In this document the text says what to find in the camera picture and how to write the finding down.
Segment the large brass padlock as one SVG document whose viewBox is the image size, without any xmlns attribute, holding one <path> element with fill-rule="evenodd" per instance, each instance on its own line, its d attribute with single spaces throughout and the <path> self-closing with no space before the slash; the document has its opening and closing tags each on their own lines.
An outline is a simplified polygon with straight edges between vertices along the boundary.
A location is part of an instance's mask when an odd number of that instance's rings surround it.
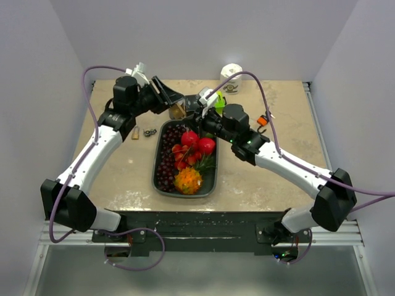
<svg viewBox="0 0 395 296">
<path fill-rule="evenodd" d="M 172 120 L 180 120 L 186 116 L 184 107 L 179 103 L 172 105 L 168 112 Z"/>
</svg>

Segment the small brass padlock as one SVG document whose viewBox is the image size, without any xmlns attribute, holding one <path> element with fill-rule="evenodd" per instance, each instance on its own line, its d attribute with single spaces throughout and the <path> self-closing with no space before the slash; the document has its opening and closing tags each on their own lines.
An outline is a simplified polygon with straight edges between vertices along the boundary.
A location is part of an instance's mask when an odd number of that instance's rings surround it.
<svg viewBox="0 0 395 296">
<path fill-rule="evenodd" d="M 139 126 L 135 126 L 132 129 L 132 131 L 131 131 L 131 139 L 132 140 L 138 140 L 139 139 L 139 131 L 140 131 Z"/>
</svg>

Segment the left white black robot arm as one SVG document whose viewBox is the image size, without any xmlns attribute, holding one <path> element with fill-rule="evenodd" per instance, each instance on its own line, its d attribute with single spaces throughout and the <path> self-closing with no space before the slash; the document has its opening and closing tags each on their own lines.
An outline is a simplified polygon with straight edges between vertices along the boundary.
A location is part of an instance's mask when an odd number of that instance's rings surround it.
<svg viewBox="0 0 395 296">
<path fill-rule="evenodd" d="M 91 186 L 111 154 L 135 127 L 137 116 L 146 112 L 160 114 L 183 98 L 156 76 L 144 86 L 132 76 L 117 78 L 113 97 L 107 101 L 86 146 L 56 180 L 46 179 L 41 185 L 49 222 L 80 232 L 105 230 L 114 242 L 123 241 L 128 227 L 121 223 L 120 214 L 99 208 L 90 201 Z"/>
</svg>

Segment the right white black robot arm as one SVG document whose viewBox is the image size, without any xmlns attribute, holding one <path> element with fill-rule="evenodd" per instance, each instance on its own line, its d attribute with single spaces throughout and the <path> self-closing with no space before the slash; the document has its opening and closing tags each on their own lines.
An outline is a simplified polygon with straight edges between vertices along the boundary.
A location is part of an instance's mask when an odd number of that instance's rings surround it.
<svg viewBox="0 0 395 296">
<path fill-rule="evenodd" d="M 237 158 L 281 176 L 314 200 L 311 205 L 285 210 L 279 220 L 265 228 L 266 235 L 277 242 L 289 242 L 297 232 L 316 226 L 335 232 L 357 202 L 349 173 L 340 168 L 334 172 L 319 168 L 280 149 L 250 127 L 249 116 L 239 104 L 227 105 L 222 114 L 213 108 L 199 108 L 185 122 L 197 133 L 229 142 Z"/>
</svg>

